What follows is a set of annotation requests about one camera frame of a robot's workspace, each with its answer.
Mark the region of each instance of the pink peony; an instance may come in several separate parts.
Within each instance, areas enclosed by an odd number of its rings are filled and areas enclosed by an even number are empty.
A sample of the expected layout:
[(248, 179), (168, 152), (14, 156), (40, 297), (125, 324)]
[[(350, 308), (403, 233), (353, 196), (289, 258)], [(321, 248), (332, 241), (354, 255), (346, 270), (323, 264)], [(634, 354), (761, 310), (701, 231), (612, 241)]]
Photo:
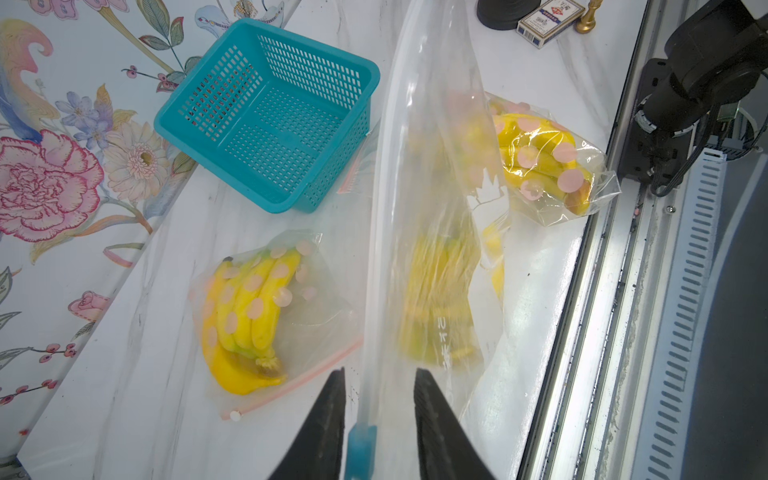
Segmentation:
[(42, 141), (0, 138), (0, 231), (28, 242), (79, 227), (99, 203), (104, 171), (70, 137), (41, 131)]
[(109, 299), (106, 296), (88, 291), (69, 304), (69, 311), (89, 322), (97, 322), (108, 306)]

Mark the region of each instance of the basket rim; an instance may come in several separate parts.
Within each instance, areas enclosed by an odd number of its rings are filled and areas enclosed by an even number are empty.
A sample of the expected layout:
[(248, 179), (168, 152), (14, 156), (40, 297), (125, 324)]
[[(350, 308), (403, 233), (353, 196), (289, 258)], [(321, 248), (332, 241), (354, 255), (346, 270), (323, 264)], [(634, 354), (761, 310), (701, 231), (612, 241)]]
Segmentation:
[[(248, 187), (243, 181), (230, 174), (217, 162), (198, 154), (195, 148), (192, 148), (189, 144), (182, 141), (176, 134), (173, 133), (172, 130), (169, 130), (169, 128), (167, 128), (164, 124), (165, 117), (169, 114), (170, 106), (179, 97), (182, 97), (182, 95), (189, 95), (189, 88), (192, 87), (185, 87), (185, 84), (196, 85), (200, 83), (203, 76), (206, 75), (210, 70), (210, 64), (219, 60), (223, 49), (229, 48), (229, 45), (227, 45), (227, 39), (233, 34), (233, 32), (243, 28), (255, 28), (256, 30), (260, 30), (261, 33), (265, 34), (265, 36), (300, 43), (311, 49), (322, 51), (329, 56), (343, 58), (345, 61), (351, 61), (361, 69), (367, 70), (371, 76), (371, 80), (368, 82), (367, 86), (363, 88), (357, 102), (353, 105), (352, 109), (346, 113), (346, 116), (344, 117), (341, 125), (338, 129), (336, 129), (336, 133), (334, 133), (334, 135), (330, 138), (323, 150), (320, 151), (313, 166), (306, 173), (306, 175), (304, 175), (304, 178), (299, 182), (299, 184), (296, 185), (296, 188), (293, 189), (293, 192), (291, 192), (288, 198), (279, 203), (274, 203), (271, 200), (267, 200), (263, 195), (259, 194), (257, 191)], [(379, 67), (367, 58), (354, 55), (353, 53), (349, 53), (340, 48), (324, 44), (311, 38), (307, 38), (303, 35), (299, 35), (291, 31), (286, 31), (281, 28), (259, 22), (258, 20), (254, 20), (252, 18), (243, 18), (237, 22), (234, 22), (232, 26), (230, 26), (229, 29), (227, 29), (227, 31), (224, 32), (224, 34), (221, 35), (221, 37), (218, 38), (210, 46), (210, 48), (208, 48), (208, 51), (197, 63), (195, 68), (193, 68), (192, 72), (190, 72), (182, 84), (180, 84), (179, 87), (173, 93), (171, 93), (170, 97), (165, 101), (165, 104), (158, 111), (157, 115), (155, 115), (154, 129), (160, 133), (163, 138), (171, 142), (175, 147), (178, 147), (182, 152), (192, 157), (193, 160), (195, 160), (206, 169), (210, 170), (214, 175), (219, 177), (226, 184), (230, 185), (249, 200), (253, 201), (256, 205), (271, 214), (280, 214), (289, 210), (301, 198), (308, 186), (317, 179), (320, 171), (323, 169), (323, 167), (325, 167), (331, 155), (339, 147), (341, 147), (344, 137), (349, 133), (355, 121), (357, 121), (358, 117), (364, 113), (365, 109), (368, 108), (371, 95), (379, 85), (380, 79), (381, 74), (379, 72)]]

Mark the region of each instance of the blue tip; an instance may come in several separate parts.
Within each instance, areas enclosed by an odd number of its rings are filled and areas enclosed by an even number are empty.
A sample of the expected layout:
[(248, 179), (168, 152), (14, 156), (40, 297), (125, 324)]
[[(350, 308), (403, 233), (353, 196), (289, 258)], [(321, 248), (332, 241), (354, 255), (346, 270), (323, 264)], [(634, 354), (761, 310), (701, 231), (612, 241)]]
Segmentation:
[(376, 456), (376, 426), (355, 424), (348, 440), (344, 480), (369, 480)]

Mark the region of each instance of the purple flower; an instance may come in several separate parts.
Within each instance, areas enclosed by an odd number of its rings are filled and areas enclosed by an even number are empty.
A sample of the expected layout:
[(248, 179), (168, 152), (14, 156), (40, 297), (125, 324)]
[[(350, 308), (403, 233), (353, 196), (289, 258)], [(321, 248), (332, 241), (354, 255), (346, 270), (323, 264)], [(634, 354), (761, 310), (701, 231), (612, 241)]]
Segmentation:
[(56, 102), (56, 108), (68, 114), (61, 119), (62, 124), (83, 130), (87, 120), (98, 120), (98, 112), (94, 110), (90, 98), (80, 98), (78, 94), (71, 91), (67, 93), (67, 100), (69, 103), (61, 100)]
[(85, 147), (88, 150), (93, 150), (94, 144), (97, 144), (101, 149), (107, 147), (107, 131), (109, 130), (109, 125), (106, 121), (93, 121), (89, 118), (85, 122), (85, 125), (79, 128), (82, 132), (74, 134), (74, 139), (77, 141), (87, 141)]

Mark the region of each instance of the floral wallpaper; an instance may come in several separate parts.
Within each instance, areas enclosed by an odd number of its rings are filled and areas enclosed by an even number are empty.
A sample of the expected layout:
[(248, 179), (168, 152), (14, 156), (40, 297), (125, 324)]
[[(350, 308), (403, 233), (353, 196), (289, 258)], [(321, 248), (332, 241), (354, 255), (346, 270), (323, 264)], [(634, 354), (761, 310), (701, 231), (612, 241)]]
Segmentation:
[(157, 110), (232, 22), (297, 3), (3, 0), (0, 467), (195, 168)]

